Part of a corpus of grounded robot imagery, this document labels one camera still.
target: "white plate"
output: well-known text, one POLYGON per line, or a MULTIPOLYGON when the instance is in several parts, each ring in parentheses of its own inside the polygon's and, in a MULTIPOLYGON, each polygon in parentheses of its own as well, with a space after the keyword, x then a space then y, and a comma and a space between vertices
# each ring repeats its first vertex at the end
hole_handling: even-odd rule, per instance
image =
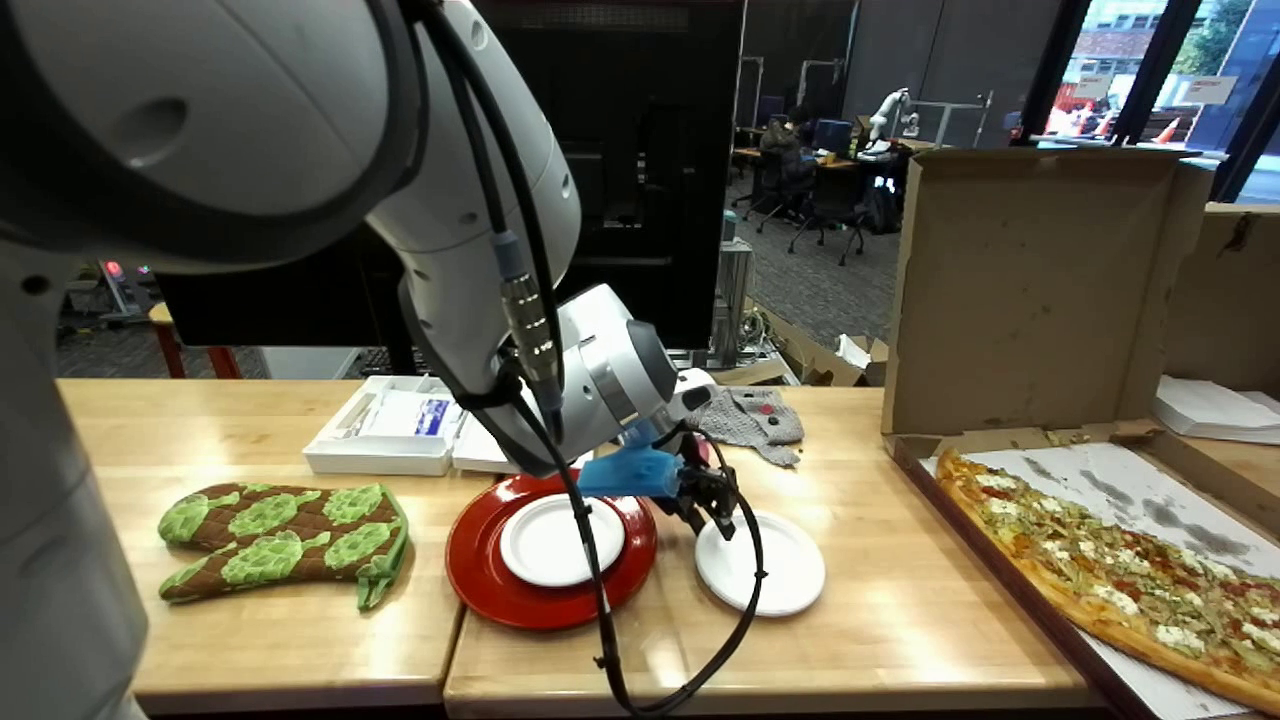
MULTIPOLYGON (((585 495, 596 536, 600 570, 624 550, 624 521, 596 495, 585 495)), ((575 536, 570 504, 563 490, 527 501, 508 517, 499 550, 512 576, 541 588, 570 588, 592 580, 585 541, 575 536)))
MULTIPOLYGON (((765 588, 756 616, 796 616, 802 612, 826 580, 818 546, 788 521, 756 513, 765 541, 765 588)), ((732 541, 702 522, 695 536, 695 576, 732 608, 748 608, 756 582, 750 531, 736 517, 732 541)))

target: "red plate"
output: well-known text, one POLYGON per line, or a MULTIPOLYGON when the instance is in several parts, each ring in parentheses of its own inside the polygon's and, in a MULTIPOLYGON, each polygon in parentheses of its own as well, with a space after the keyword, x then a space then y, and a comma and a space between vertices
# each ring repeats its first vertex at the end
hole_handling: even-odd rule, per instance
MULTIPOLYGON (((482 621, 527 632, 555 632, 596 621, 596 588, 537 588, 508 570, 499 555, 499 531, 520 504, 563 490, 546 477, 512 477, 476 495, 449 536, 449 580, 455 596, 482 621)), ((624 521, 624 550, 605 570, 613 608, 633 599, 655 559, 655 522, 634 495, 608 495, 608 506, 624 521)))

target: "pizza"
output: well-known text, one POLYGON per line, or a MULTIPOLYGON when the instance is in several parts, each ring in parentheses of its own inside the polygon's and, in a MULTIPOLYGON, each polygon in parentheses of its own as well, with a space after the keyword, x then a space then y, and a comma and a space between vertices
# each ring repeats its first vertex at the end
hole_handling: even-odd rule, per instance
POLYGON ((1093 517, 938 453, 938 488, 1081 632, 1205 692, 1280 717, 1280 580, 1093 517))

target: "plate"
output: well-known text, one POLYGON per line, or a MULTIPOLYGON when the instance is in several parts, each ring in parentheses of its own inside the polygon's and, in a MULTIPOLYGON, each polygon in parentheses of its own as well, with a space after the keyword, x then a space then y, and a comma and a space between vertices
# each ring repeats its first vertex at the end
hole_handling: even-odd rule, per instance
MULTIPOLYGON (((476 495, 465 517, 449 531, 444 569, 452 591, 482 621, 524 632, 555 632, 596 621, 596 588, 537 588, 508 570, 499 555, 499 531, 508 517, 541 495, 563 490, 560 481, 546 477, 512 477, 492 490, 476 495)), ((655 559, 655 522, 634 495, 605 501, 624 522, 624 546, 615 563, 605 570, 605 591, 613 608, 633 599, 655 559)))
MULTIPOLYGON (((624 550, 624 521, 596 495, 585 495, 600 570, 624 550)), ((503 521, 499 555, 508 570, 537 588, 570 588, 592 580, 566 490, 527 501, 503 521)))
MULTIPOLYGON (((826 563, 818 546, 801 531, 796 522, 756 513, 760 541, 765 541, 765 588, 756 616, 796 616, 826 582, 826 563)), ((715 531, 715 522, 702 522, 692 546, 695 576, 732 608, 748 608, 750 582, 756 582, 756 555, 750 555, 750 531, 744 517, 736 517, 732 541, 715 531)))

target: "wooden countertop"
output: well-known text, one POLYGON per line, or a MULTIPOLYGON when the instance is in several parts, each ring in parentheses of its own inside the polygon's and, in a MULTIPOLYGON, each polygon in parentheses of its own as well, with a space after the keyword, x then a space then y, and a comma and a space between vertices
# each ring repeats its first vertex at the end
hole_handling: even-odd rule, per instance
POLYGON ((268 588, 168 608, 157 591, 192 555, 158 513, 221 481, 316 481, 301 447, 354 384, 301 381, 61 381, 135 570, 151 634, 135 675, 149 710, 438 703, 460 599, 444 541, 482 481, 384 481, 406 513, 411 569, 370 616, 347 582, 268 588))
MULTIPOLYGON (((809 442, 796 472, 732 453, 760 513, 809 529, 826 559, 815 608, 756 621, 687 710, 1093 708, 1085 675, 986 576, 879 447, 873 388, 788 388, 809 442)), ((658 555, 615 608, 627 686, 666 694, 736 612, 692 569, 692 536, 658 517, 658 555)), ((508 632, 465 616, 449 717, 615 717, 596 626, 508 632)))

